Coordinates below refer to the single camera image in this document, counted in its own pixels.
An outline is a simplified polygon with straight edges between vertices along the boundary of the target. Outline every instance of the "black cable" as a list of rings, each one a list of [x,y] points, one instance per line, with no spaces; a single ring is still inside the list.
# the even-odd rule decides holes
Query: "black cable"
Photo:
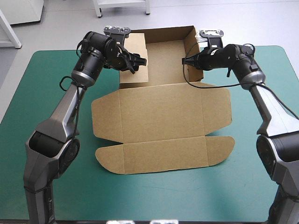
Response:
[[[194,85],[192,83],[190,83],[187,78],[186,78],[186,74],[185,74],[185,60],[186,58],[188,57],[188,55],[190,54],[191,50],[194,48],[195,45],[197,45],[198,43],[195,43],[194,45],[191,46],[190,50],[188,51],[188,53],[186,54],[185,58],[184,58],[184,61],[183,61],[183,75],[184,75],[184,79],[185,81],[190,85],[190,86],[193,86],[195,88],[198,88],[198,89],[219,89],[219,88],[229,88],[229,87],[235,87],[235,86],[239,86],[239,85],[243,85],[243,84],[251,84],[253,86],[260,86],[266,90],[268,90],[273,96],[274,98],[287,110],[289,111],[296,119],[299,120],[299,117],[274,93],[274,91],[272,89],[270,89],[268,86],[266,86],[264,83],[254,83],[254,82],[244,82],[244,83],[237,83],[237,84],[232,84],[232,85],[220,85],[220,86],[197,86],[197,85]],[[253,47],[253,54],[252,55],[249,55],[249,54],[245,54],[247,56],[249,56],[250,60],[251,60],[251,63],[253,62],[252,60],[252,56],[254,55],[255,53],[255,50],[256,48],[254,47],[253,44],[250,44],[250,43],[246,43],[243,46],[245,45],[250,45]]]
[[[73,135],[72,135],[72,138],[71,138],[71,144],[73,143],[73,141],[75,140],[75,136],[76,136],[76,133],[77,133],[77,126],[78,126],[78,121],[79,121],[79,110],[80,110],[80,92],[79,92],[79,87],[80,88],[83,88],[85,89],[84,86],[82,85],[79,85],[78,82],[72,78],[71,76],[64,76],[60,83],[59,83],[59,86],[60,88],[63,90],[63,91],[67,91],[63,86],[62,86],[62,82],[66,79],[66,78],[69,78],[73,81],[73,83],[75,84],[75,86],[77,87],[77,103],[76,103],[76,122],[75,122],[75,127],[74,127],[74,132],[73,132]]]

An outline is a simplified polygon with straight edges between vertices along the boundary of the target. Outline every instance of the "cardboard box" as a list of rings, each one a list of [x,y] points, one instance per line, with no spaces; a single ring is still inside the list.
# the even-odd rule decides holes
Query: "cardboard box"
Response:
[[[122,83],[119,90],[93,101],[95,136],[123,143],[99,148],[98,161],[111,172],[135,174],[206,167],[225,160],[233,138],[205,135],[231,123],[229,91],[191,87],[182,73],[181,58],[196,43],[195,28],[134,32],[144,33],[149,81]],[[198,51],[197,45],[192,53]],[[191,81],[203,78],[202,71],[193,67],[186,72]]]

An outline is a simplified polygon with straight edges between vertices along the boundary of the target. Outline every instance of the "box lid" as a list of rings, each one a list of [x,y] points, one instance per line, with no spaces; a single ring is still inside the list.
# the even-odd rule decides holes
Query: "box lid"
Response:
[[[94,100],[92,114],[95,136],[122,143],[205,136],[231,123],[230,94],[187,83],[121,89]]]

